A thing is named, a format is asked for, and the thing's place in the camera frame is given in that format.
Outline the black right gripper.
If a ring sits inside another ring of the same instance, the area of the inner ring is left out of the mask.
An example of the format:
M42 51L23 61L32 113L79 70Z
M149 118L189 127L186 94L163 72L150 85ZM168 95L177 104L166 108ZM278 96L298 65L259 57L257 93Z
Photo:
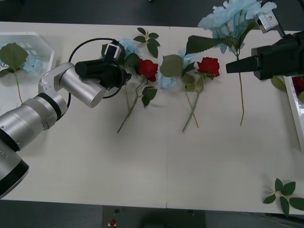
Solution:
M304 33L288 34L278 42L251 49L251 57L226 64L227 73L254 72L259 80L304 75Z

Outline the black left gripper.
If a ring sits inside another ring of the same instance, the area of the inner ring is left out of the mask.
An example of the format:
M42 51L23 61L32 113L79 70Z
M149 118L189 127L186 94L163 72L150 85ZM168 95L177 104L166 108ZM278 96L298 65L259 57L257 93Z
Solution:
M126 73L124 69L118 68L116 65L106 65L100 76L100 85L107 90L114 87L120 88L127 83L132 77L132 74Z

